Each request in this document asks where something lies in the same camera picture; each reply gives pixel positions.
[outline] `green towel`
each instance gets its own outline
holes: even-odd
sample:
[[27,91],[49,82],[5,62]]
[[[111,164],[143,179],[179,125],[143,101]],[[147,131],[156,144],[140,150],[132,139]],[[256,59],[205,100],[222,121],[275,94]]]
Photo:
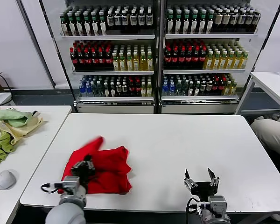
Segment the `green towel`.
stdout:
[[0,120],[4,120],[6,123],[13,127],[22,127],[26,125],[32,118],[30,112],[20,112],[17,110],[0,110]]

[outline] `refrigerator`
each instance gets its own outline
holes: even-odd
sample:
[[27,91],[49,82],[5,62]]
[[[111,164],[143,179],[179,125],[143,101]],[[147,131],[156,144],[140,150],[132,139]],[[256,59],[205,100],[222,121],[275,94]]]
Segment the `refrigerator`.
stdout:
[[[58,73],[59,76],[60,73],[64,73],[64,77],[74,95],[74,106],[79,112],[86,113],[234,113],[249,75],[254,70],[261,50],[265,47],[266,40],[271,32],[271,27],[276,21],[280,10],[280,0],[237,0],[232,2],[227,0],[140,0],[136,2],[123,0],[113,2],[106,0],[100,2],[88,0],[40,0],[34,1],[34,3],[32,3],[33,1],[21,0],[18,2],[21,2],[28,19],[31,21],[30,25],[34,30],[37,41],[40,42],[40,40],[46,39],[46,41],[41,42],[40,46],[42,51],[48,51],[48,48],[50,48],[50,53],[47,53],[47,56],[44,55],[44,58],[49,69],[51,68],[52,70],[51,75],[54,76],[54,72]],[[191,28],[188,28],[183,33],[182,26],[185,10],[190,11],[189,24],[191,25],[194,10],[197,9],[198,17],[200,17],[203,10],[207,11],[208,14],[210,8],[215,9],[221,7],[224,10],[226,5],[230,9],[233,6],[239,6],[240,8],[245,7],[248,10],[252,9],[260,12],[261,17],[255,31],[250,33],[234,32],[234,30],[230,31],[220,26],[220,28],[218,27],[210,33],[205,33],[206,27],[204,27],[203,31],[199,33],[200,19],[198,18],[195,31],[191,33]],[[144,9],[144,18],[146,19],[143,26],[140,25],[140,16],[143,15],[140,11],[142,8]],[[136,26],[134,27],[131,24],[131,18],[134,15],[132,13],[133,9],[135,9],[134,14],[137,15]],[[109,10],[112,12],[110,16],[113,17],[113,25],[109,25]],[[177,11],[182,11],[181,28],[177,32],[173,30],[172,33],[168,33],[169,10],[174,11],[174,28]],[[74,17],[76,12],[78,12],[80,20],[74,18],[73,23],[75,20],[76,22],[78,20],[78,23],[81,24],[87,20],[84,18],[83,13],[88,13],[89,33],[85,27],[79,30],[77,24],[73,26],[76,28],[73,30],[74,35],[64,33],[65,31],[61,24],[61,14],[64,15],[68,23],[65,25],[67,31],[71,33],[68,13],[72,13],[70,15]],[[148,24],[147,15],[152,20]],[[123,19],[122,21],[125,21],[124,19],[127,18],[128,25],[125,26],[120,21],[121,26],[117,26],[116,18]],[[91,27],[93,21],[96,23],[95,29]],[[100,25],[101,21],[105,21],[103,28]],[[232,69],[218,69],[214,65],[212,69],[203,69],[203,61],[199,66],[193,66],[193,63],[190,66],[184,66],[185,64],[183,63],[181,63],[181,66],[172,66],[165,61],[168,46],[174,48],[173,45],[175,44],[179,47],[180,45],[186,45],[188,42],[191,44],[196,43],[200,49],[203,48],[203,45],[210,46],[210,48],[211,46],[215,46],[215,49],[224,44],[226,44],[225,46],[232,45],[233,48],[240,46],[243,51],[249,52],[246,65],[244,68],[234,67]],[[80,48],[83,54],[86,46],[88,46],[87,53],[90,54],[90,64],[85,63],[85,53],[83,57],[78,57],[78,48]],[[116,58],[114,56],[110,57],[110,54],[107,56],[106,48],[108,47],[110,54],[114,53],[114,48],[117,48]],[[72,58],[70,56],[70,48],[73,48],[74,52]],[[92,55],[91,50],[93,48],[95,49],[94,55]],[[104,51],[103,56],[100,54],[100,48],[104,49],[102,50]],[[120,64],[122,62],[120,57],[121,49],[123,49],[124,64]],[[131,67],[128,66],[127,52],[129,49],[131,49],[130,52],[132,55]],[[134,65],[136,62],[133,61],[134,51],[138,52],[139,66],[137,69]],[[145,52],[143,63],[141,63],[142,51]],[[151,52],[150,62],[148,62],[149,51]],[[98,64],[95,64],[94,58],[98,60]],[[108,64],[106,61],[111,59],[112,62]],[[114,61],[116,59],[118,60],[116,66],[121,66],[120,70],[115,68]],[[237,83],[236,91],[233,94],[222,94],[220,91],[206,93],[206,91],[203,92],[202,88],[197,95],[194,93],[189,94],[189,88],[187,88],[186,92],[180,91],[178,89],[179,87],[176,88],[176,84],[178,83],[177,77],[180,79],[186,77],[187,80],[191,78],[194,84],[196,84],[195,77],[198,79],[204,78],[206,83],[208,82],[206,77],[209,77],[212,81],[215,81],[216,77],[220,80],[225,77],[225,85],[227,85],[227,79],[230,79],[232,84],[234,82]],[[167,92],[163,89],[165,78],[167,79],[168,85]],[[171,78],[174,79],[175,86],[175,92],[172,93],[169,90]],[[93,88],[91,88],[91,82],[94,82],[93,84],[95,86]]]

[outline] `yellow cloth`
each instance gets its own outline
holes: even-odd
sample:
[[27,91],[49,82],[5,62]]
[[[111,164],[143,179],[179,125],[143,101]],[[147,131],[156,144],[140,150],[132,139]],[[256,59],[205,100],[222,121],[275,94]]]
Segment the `yellow cloth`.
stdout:
[[24,135],[33,131],[42,123],[42,118],[33,116],[26,125],[22,127],[13,127],[8,123],[5,123],[3,120],[0,120],[0,130],[5,131],[11,134],[13,139],[10,141],[10,144],[14,145],[18,140],[20,140]]

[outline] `display fridge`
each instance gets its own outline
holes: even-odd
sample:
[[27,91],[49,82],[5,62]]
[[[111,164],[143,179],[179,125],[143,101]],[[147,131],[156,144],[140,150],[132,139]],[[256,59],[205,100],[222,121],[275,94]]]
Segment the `display fridge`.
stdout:
[[[35,20],[28,1],[18,1]],[[234,113],[280,0],[40,0],[39,7],[79,112]]]

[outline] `beige pants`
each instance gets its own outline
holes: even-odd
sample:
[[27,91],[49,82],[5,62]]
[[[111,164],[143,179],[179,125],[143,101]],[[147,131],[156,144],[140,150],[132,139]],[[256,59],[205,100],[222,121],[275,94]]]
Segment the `beige pants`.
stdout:
[[280,122],[271,119],[256,120],[251,128],[266,150],[280,154]]

